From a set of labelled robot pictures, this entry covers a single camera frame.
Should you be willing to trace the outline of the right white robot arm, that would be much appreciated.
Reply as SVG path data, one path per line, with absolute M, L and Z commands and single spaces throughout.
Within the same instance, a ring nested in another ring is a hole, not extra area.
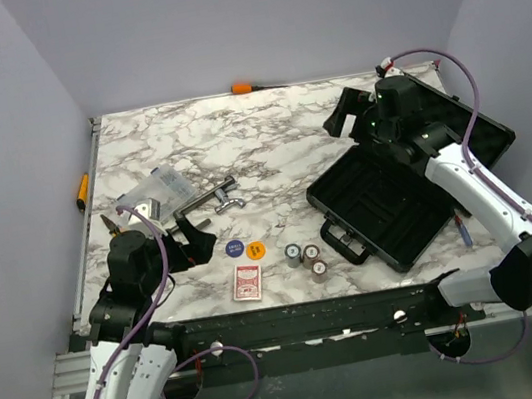
M 429 320 L 448 325 L 461 306 L 532 306 L 532 205 L 493 175 L 511 130 L 413 76 L 386 76 L 372 91 L 345 89 L 324 122 L 338 137 L 354 119 L 353 146 L 307 198 L 397 271 L 410 269 L 440 229 L 463 210 L 500 248 L 482 268 L 444 272 L 430 283 Z

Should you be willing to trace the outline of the chrome faucet tap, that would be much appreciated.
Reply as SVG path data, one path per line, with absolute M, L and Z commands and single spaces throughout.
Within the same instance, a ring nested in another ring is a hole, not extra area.
M 230 208 L 244 208 L 246 206 L 245 201 L 241 198 L 230 198 L 228 193 L 220 188 L 215 191 L 215 196 L 219 200 L 220 204 L 215 208 L 215 212 L 219 215 L 222 215 L 225 211 L 228 211 Z

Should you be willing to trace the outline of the blue poker chip stack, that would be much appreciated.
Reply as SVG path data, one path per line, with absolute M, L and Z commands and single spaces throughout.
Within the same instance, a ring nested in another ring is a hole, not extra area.
M 286 264 L 289 268 L 297 268 L 301 265 L 302 251 L 299 245 L 297 245 L 296 243 L 289 243 L 289 245 L 286 245 L 284 252 Z

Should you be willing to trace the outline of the orange big blind button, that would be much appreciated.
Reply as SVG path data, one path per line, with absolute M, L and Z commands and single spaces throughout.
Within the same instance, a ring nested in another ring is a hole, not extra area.
M 266 247 L 261 241 L 253 241 L 245 247 L 245 253 L 250 260 L 258 261 L 266 255 Z

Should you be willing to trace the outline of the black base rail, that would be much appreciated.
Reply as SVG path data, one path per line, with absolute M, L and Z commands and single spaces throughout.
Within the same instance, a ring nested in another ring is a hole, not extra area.
M 436 282 L 237 314 L 186 320 L 191 357 L 179 360 L 161 395 L 185 399 L 198 385 L 255 382 L 393 354 L 429 351 L 426 333 L 484 318 L 451 307 Z

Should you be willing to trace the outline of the clear plastic parts box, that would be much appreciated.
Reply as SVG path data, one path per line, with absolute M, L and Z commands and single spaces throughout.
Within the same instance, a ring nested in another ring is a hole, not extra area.
M 170 220 L 172 214 L 197 195 L 198 189 L 169 164 L 156 167 L 136 187 L 118 197 L 114 207 L 135 207 L 146 198 L 160 202 L 160 223 Z

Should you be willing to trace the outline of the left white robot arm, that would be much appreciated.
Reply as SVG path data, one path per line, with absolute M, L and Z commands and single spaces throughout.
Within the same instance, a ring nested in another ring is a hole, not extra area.
M 90 312 L 90 366 L 84 399 L 160 399 L 168 376 L 191 358 L 186 328 L 153 315 L 176 273 L 211 260 L 213 234 L 186 217 L 171 232 L 121 232 L 111 239 L 108 276 Z

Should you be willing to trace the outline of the red playing card deck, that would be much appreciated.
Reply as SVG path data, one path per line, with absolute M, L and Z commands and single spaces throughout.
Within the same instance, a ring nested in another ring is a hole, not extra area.
M 262 273 L 259 265 L 236 266 L 233 276 L 233 300 L 237 302 L 262 300 Z

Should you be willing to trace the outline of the yellow handled pliers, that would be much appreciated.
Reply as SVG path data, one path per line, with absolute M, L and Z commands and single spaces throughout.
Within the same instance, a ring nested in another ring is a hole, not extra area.
M 104 214 L 101 214 L 100 218 L 102 222 L 104 223 L 105 227 L 107 228 L 110 235 L 112 235 L 113 237 L 116 237 L 117 235 L 119 235 L 121 230 L 120 230 L 120 227 L 118 227 L 116 223 L 111 221 L 111 219 Z

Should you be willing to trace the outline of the blue small blind button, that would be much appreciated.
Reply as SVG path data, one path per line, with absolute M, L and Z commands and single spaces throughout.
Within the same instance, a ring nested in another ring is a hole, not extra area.
M 227 242 L 225 246 L 225 251 L 226 251 L 226 254 L 230 256 L 231 258 L 238 258 L 244 253 L 245 245 L 239 239 L 231 240 Z

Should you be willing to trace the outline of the orange tool at left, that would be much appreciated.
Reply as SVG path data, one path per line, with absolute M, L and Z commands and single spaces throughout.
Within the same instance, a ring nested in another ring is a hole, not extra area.
M 87 207 L 87 200 L 88 200 L 88 188 L 89 188 L 89 174 L 85 173 L 81 177 L 81 181 L 78 188 L 78 193 L 76 196 L 76 202 L 75 205 L 77 206 L 78 211 L 81 213 L 85 211 Z

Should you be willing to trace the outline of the blue pen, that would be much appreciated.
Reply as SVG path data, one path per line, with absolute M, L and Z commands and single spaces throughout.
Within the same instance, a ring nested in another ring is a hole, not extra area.
M 455 215 L 454 220 L 455 220 L 455 226 L 457 226 L 457 230 L 460 233 L 460 236 L 464 242 L 464 245 L 466 245 L 467 248 L 473 247 L 474 245 L 473 240 L 470 236 L 470 232 L 466 228 L 466 225 L 463 223 L 463 219 L 461 219 L 460 216 Z

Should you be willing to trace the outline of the orange screwdriver at back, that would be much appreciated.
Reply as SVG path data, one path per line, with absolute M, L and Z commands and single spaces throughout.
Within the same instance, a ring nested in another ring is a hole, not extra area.
M 258 92 L 258 91 L 264 91 L 264 90 L 270 90 L 270 89 L 277 89 L 277 88 L 286 88 L 284 84 L 282 85 L 255 85 L 255 84 L 249 84 L 249 83 L 238 83 L 233 84 L 230 88 L 231 93 L 234 95 L 245 95 L 245 94 L 251 94 L 251 92 Z

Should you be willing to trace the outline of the brown poker chip stack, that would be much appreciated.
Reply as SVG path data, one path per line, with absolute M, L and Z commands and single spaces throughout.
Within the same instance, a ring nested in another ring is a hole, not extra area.
M 308 244 L 303 248 L 302 264 L 306 269 L 310 269 L 314 262 L 319 259 L 320 250 L 316 245 Z

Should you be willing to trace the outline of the aluminium extrusion rail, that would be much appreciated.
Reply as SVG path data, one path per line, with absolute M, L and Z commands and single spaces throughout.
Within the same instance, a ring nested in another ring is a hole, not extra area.
M 57 355 L 52 377 L 52 392 L 55 397 L 83 393 L 88 386 L 90 374 L 90 351 Z

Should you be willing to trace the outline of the black poker set case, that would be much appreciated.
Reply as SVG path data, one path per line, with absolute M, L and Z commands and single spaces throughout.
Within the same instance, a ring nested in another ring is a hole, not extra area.
M 459 204 L 413 169 L 383 157 L 366 134 L 306 190 L 323 213 L 323 241 L 348 262 L 378 257 L 405 273 Z

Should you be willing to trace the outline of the grey metal clamp bar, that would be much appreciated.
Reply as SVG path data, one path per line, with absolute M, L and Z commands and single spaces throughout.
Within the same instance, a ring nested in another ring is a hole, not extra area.
M 220 182 L 220 184 L 215 185 L 212 189 L 204 192 L 198 197 L 195 197 L 195 199 L 190 200 L 189 203 L 178 209 L 177 212 L 174 213 L 175 219 L 178 220 L 179 217 L 184 217 L 186 214 L 207 203 L 212 198 L 216 198 L 214 194 L 216 190 L 223 188 L 226 192 L 228 192 L 235 189 L 237 187 L 236 183 L 237 180 L 234 178 L 234 176 L 227 175 L 226 178 Z

